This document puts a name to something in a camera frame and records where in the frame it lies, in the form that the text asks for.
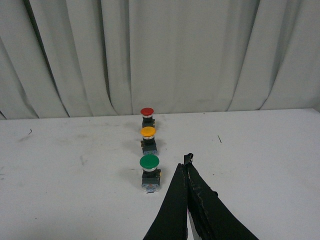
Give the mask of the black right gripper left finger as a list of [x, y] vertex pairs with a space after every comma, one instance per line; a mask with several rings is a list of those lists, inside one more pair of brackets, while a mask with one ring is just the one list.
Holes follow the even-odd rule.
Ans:
[[159, 212], [144, 236], [145, 240], [187, 239], [187, 193], [184, 165], [179, 163]]

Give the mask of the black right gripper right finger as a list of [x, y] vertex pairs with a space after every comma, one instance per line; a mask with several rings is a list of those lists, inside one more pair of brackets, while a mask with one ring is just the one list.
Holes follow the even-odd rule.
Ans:
[[197, 235], [202, 240], [256, 240], [219, 199], [216, 191], [193, 166], [193, 154], [184, 156], [183, 170], [187, 181], [188, 210]]

